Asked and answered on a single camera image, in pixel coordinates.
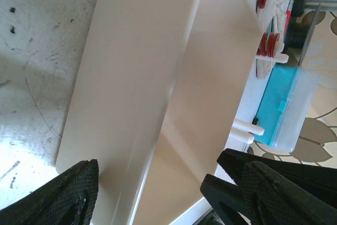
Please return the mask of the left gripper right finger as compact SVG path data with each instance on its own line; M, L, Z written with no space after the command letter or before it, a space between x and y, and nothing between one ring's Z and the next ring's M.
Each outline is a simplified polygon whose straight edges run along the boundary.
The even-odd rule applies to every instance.
M336 224L336 208L261 162L244 165L239 186L251 224Z

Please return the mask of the cream plastic tray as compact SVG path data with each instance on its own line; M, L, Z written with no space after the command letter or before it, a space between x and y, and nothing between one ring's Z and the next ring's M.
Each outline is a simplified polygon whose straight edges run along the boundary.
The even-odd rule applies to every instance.
M97 0L56 169L99 164L93 224L193 224L262 32L249 0Z

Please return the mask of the clear teal storage box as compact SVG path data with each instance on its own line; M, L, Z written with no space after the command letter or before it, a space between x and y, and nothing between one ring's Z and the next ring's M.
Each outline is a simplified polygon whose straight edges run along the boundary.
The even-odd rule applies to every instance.
M320 76L302 67L275 65L255 115L263 135L255 141L293 152Z

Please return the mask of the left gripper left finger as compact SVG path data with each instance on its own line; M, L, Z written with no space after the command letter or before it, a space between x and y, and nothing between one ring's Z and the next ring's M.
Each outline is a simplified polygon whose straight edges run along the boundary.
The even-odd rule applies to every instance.
M96 159L80 161L1 210L1 224L90 224L98 196Z

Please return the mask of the short red spring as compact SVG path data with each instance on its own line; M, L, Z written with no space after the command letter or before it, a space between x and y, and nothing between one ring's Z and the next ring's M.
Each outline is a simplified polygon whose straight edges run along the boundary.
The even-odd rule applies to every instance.
M257 55L274 58L276 55L276 43L279 41L279 39L279 33L263 33L259 47L257 48Z

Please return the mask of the beige work glove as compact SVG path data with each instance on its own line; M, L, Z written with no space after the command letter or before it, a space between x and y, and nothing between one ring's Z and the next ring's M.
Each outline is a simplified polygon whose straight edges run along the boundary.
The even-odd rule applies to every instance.
M262 31L267 31L272 25L271 32L279 34L279 41L284 41L287 26L287 11L291 0L257 0L256 13Z

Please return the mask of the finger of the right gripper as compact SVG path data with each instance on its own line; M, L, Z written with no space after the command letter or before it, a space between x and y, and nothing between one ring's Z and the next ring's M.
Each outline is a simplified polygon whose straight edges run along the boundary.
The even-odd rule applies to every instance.
M275 161L260 156L225 149L217 159L234 183L207 174L200 191L225 224L246 224L247 205L239 186L246 163L261 162L300 188L336 208L336 169L291 162Z

